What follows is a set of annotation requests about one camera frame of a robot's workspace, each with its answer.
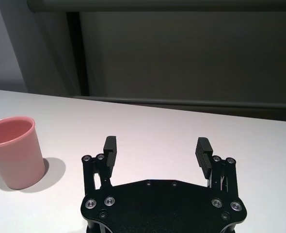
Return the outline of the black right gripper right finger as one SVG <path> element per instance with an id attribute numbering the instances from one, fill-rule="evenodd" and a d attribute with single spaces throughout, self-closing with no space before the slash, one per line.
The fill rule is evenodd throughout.
<path id="1" fill-rule="evenodd" d="M 205 137 L 198 138 L 195 155 L 209 188 L 228 194 L 237 193 L 236 160 L 234 158 L 222 159 L 214 155 L 212 146 Z"/>

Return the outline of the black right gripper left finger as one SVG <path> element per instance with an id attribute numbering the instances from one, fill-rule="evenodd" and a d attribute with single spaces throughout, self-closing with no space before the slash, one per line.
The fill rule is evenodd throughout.
<path id="1" fill-rule="evenodd" d="M 116 136 L 107 136 L 103 152 L 92 157 L 85 155 L 81 158 L 83 166 L 84 193 L 92 194 L 95 188 L 95 174 L 100 178 L 100 189 L 112 187 L 111 176 L 117 156 Z"/>

